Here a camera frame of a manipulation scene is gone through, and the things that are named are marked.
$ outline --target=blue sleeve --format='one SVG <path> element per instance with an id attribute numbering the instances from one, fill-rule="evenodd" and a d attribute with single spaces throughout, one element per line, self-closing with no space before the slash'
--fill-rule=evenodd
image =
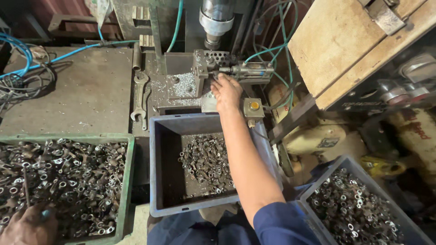
<path id="1" fill-rule="evenodd" d="M 292 203 L 268 204 L 254 215 L 254 230 L 262 245 L 317 245 L 319 241 Z"/>

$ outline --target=gray plastic bin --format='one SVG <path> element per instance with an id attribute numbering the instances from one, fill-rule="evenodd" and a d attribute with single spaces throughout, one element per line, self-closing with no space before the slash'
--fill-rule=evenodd
<path id="1" fill-rule="evenodd" d="M 256 130 L 266 135 L 263 123 L 257 123 Z M 160 217 L 239 201 L 236 191 L 226 191 L 224 196 L 217 197 L 195 197 L 186 200 L 182 198 L 185 192 L 184 170 L 177 161 L 182 151 L 181 136 L 220 132 L 222 128 L 218 114 L 169 115 L 150 119 L 150 213 L 152 216 Z M 269 142 L 253 133 L 251 137 L 260 156 L 283 188 Z"/>
<path id="2" fill-rule="evenodd" d="M 314 182 L 307 190 L 305 190 L 300 197 L 296 200 L 301 210 L 306 214 L 306 221 L 309 227 L 313 230 L 318 237 L 321 244 L 337 245 L 335 239 L 330 232 L 325 228 L 321 220 L 317 217 L 315 212 L 310 207 L 307 199 L 309 196 L 337 169 L 346 168 L 347 172 L 353 174 L 360 181 L 366 184 L 367 188 L 374 194 L 383 197 L 390 203 L 387 204 L 395 219 L 395 223 L 400 225 L 400 230 L 403 232 L 406 244 L 420 244 L 420 245 L 434 245 L 434 243 L 421 231 L 421 229 L 400 209 L 400 207 L 390 198 L 386 192 L 363 170 L 363 168 L 356 163 L 348 155 L 341 156 L 336 162 L 331 165 L 322 176 Z"/>

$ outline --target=machine operator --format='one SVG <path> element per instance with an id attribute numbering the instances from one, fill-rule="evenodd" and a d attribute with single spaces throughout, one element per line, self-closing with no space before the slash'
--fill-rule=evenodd
<path id="1" fill-rule="evenodd" d="M 216 226 L 198 211 L 164 217 L 148 225 L 149 245 L 312 245 L 318 240 L 298 211 L 287 204 L 276 180 L 268 171 L 250 137 L 239 110 L 242 88 L 235 79 L 220 73 L 211 90 L 217 99 L 228 151 L 230 171 L 243 212 L 225 213 Z M 58 222 L 55 213 L 41 222 L 43 204 L 14 214 L 0 235 L 1 245 L 53 245 Z"/>

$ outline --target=dirty hand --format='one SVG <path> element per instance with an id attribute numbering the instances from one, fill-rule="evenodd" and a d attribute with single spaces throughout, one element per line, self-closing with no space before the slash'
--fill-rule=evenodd
<path id="1" fill-rule="evenodd" d="M 218 80 L 211 84 L 211 90 L 217 99 L 217 111 L 220 114 L 239 110 L 242 87 L 234 78 L 224 73 L 218 74 Z"/>
<path id="2" fill-rule="evenodd" d="M 21 209 L 9 221 L 9 225 L 0 234 L 2 245 L 52 245 L 58 230 L 58 221 L 54 209 L 50 209 L 49 217 L 42 222 L 41 212 L 44 204 L 37 204 Z"/>

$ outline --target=spanner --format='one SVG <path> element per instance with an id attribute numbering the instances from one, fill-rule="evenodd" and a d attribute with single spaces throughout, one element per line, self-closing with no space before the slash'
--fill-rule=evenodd
<path id="1" fill-rule="evenodd" d="M 134 77 L 134 81 L 137 85 L 137 93 L 136 93 L 136 107 L 133 110 L 132 114 L 130 114 L 130 118 L 136 122 L 136 116 L 141 115 L 142 119 L 142 130 L 147 130 L 147 121 L 145 117 L 147 116 L 147 112 L 142 108 L 143 96 L 144 96 L 144 87 L 150 78 L 145 75 L 143 79 L 139 79 L 137 76 Z"/>

